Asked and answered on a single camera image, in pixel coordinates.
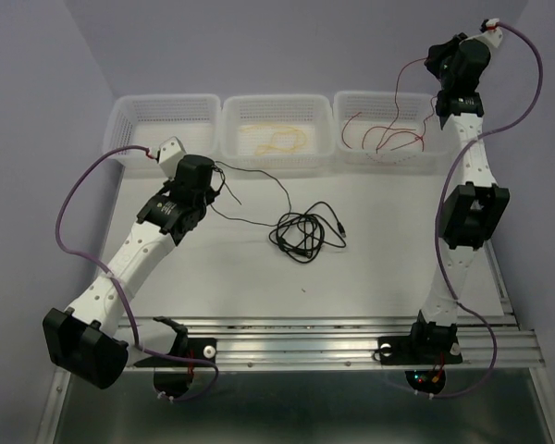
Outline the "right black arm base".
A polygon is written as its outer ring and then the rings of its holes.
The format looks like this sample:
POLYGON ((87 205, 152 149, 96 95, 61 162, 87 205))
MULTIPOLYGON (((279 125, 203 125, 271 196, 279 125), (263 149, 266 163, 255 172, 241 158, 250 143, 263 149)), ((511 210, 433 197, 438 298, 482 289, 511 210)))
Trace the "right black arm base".
POLYGON ((407 383, 433 398, 445 388, 446 366, 463 362, 457 331, 455 324, 415 321, 407 335, 378 337, 375 360, 384 366, 410 367, 405 372, 407 383))

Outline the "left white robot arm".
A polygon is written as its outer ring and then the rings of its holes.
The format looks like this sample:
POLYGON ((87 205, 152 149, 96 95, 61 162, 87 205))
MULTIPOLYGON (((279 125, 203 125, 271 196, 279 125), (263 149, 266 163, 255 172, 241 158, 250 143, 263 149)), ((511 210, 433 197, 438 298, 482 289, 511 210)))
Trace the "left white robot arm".
POLYGON ((193 231, 218 196, 212 177, 216 163, 197 154, 184 155, 171 175, 136 215, 128 237, 108 264, 91 261, 99 274, 65 310, 51 309, 43 319, 43 333, 53 364, 107 389, 124 369, 145 358, 188 368, 216 369, 189 346, 188 329, 164 316, 139 330, 130 309, 156 267, 193 231))

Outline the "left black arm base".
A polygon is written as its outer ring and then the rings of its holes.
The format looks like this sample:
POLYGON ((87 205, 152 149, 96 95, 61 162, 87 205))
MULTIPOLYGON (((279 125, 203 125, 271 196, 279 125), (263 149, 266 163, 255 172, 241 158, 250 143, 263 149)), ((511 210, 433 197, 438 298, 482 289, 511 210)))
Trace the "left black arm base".
POLYGON ((132 367, 154 371, 153 387, 158 399, 171 403, 194 401, 208 394, 218 380, 216 354, 216 338, 189 338, 185 345, 172 346, 170 358, 145 355, 132 367))

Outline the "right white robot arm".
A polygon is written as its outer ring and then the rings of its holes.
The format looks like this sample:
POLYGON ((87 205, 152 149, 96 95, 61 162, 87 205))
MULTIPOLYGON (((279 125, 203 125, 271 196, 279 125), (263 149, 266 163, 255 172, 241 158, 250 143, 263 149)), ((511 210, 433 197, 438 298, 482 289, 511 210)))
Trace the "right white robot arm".
POLYGON ((510 200, 509 191, 491 173, 480 138, 484 107, 477 91, 501 38, 499 30, 475 37, 461 33, 431 46, 425 60, 426 69, 440 83, 435 107, 440 127, 455 130, 459 145, 435 218, 438 269, 407 339, 408 353, 418 364, 438 358, 461 361, 457 315, 464 282, 510 200))

